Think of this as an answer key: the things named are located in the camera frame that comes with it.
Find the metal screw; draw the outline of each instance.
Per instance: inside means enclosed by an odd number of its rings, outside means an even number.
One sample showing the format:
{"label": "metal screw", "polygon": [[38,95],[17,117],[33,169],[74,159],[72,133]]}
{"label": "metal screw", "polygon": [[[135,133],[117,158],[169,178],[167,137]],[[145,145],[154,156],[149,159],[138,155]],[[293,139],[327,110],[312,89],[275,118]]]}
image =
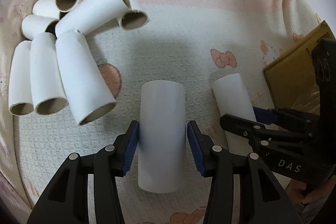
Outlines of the metal screw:
{"label": "metal screw", "polygon": [[250,158],[253,159],[253,160],[257,160],[259,158],[259,156],[256,153],[251,153]]}
{"label": "metal screw", "polygon": [[260,143],[264,146],[268,146],[268,141],[261,141]]}
{"label": "metal screw", "polygon": [[114,145],[111,145],[111,144],[110,144],[110,145],[108,145],[108,146],[105,147],[105,150],[106,150],[107,152],[111,152],[111,151],[114,150],[114,148],[115,148]]}
{"label": "metal screw", "polygon": [[222,148],[219,146],[219,145],[214,145],[212,147],[212,150],[215,151],[215,152],[221,152],[222,151]]}
{"label": "metal screw", "polygon": [[76,158],[78,158],[77,153],[72,153],[72,154],[69,156],[69,159],[71,159],[71,160],[75,160]]}

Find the cardboard box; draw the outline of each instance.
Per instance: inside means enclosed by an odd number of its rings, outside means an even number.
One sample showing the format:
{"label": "cardboard box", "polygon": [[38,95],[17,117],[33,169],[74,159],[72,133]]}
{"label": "cardboard box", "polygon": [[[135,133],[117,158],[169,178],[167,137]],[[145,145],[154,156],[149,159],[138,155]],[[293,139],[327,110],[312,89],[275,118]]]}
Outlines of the cardboard box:
{"label": "cardboard box", "polygon": [[265,67],[264,76],[276,108],[319,114],[320,92],[311,51],[322,38],[335,39],[325,21]]}

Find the peach illustration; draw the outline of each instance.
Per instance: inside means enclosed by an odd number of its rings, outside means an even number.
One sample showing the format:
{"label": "peach illustration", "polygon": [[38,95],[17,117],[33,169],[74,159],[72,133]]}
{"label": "peach illustration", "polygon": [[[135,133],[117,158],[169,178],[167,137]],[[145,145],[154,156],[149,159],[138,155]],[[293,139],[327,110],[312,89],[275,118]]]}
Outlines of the peach illustration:
{"label": "peach illustration", "polygon": [[266,45],[266,43],[265,43],[264,40],[261,41],[260,49],[261,49],[261,51],[263,52],[263,54],[267,54],[267,52],[268,52],[268,48],[267,48],[267,45]]}
{"label": "peach illustration", "polygon": [[16,4],[14,5],[14,11],[13,11],[14,17],[17,18],[21,16],[24,18],[28,14],[28,10],[29,10],[29,7],[26,3]]}
{"label": "peach illustration", "polygon": [[231,66],[235,68],[237,66],[237,60],[232,52],[223,53],[212,49],[211,57],[215,65],[219,68],[224,68],[225,66]]}
{"label": "peach illustration", "polygon": [[303,39],[305,36],[303,34],[296,34],[293,33],[293,41],[295,43],[299,42],[301,39]]}
{"label": "peach illustration", "polygon": [[265,43],[265,41],[263,40],[261,41],[260,49],[264,54],[262,62],[264,63],[265,66],[276,60],[278,58],[278,53],[280,54],[280,50],[277,50],[271,45]]}
{"label": "peach illustration", "polygon": [[187,213],[174,213],[170,217],[169,224],[196,224],[204,214],[205,209],[196,210],[190,215]]}
{"label": "peach illustration", "polygon": [[119,70],[111,64],[101,64],[98,68],[111,93],[116,97],[121,90],[121,75]]}
{"label": "peach illustration", "polygon": [[0,73],[0,95],[4,96],[6,93],[8,93],[7,77]]}

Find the blue gripper pad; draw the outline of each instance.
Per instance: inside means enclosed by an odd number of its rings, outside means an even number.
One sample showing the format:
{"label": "blue gripper pad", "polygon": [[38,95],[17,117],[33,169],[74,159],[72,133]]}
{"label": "blue gripper pad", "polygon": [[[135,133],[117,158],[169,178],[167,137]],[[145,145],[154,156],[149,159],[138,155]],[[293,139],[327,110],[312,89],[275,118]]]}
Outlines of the blue gripper pad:
{"label": "blue gripper pad", "polygon": [[189,140],[191,152],[193,153],[194,162],[197,168],[197,171],[203,176],[205,174],[205,165],[204,165],[204,155],[200,147],[199,141],[195,134],[193,127],[190,122],[187,125],[187,137]]}
{"label": "blue gripper pad", "polygon": [[134,158],[135,150],[137,149],[139,141],[139,122],[136,123],[134,129],[131,133],[128,144],[126,145],[124,152],[124,161],[121,167],[121,171],[126,175],[126,173],[131,169],[132,161]]}

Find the human hand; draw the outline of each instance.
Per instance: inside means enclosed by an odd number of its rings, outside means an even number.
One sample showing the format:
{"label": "human hand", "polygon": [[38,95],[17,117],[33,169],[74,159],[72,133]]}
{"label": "human hand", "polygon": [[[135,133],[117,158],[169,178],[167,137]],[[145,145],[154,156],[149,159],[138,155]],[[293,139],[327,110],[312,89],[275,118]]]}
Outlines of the human hand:
{"label": "human hand", "polygon": [[304,191],[307,187],[307,184],[292,179],[286,188],[286,193],[288,194],[291,201],[307,204],[328,196],[333,190],[335,184],[336,176],[332,176],[329,180],[305,195]]}

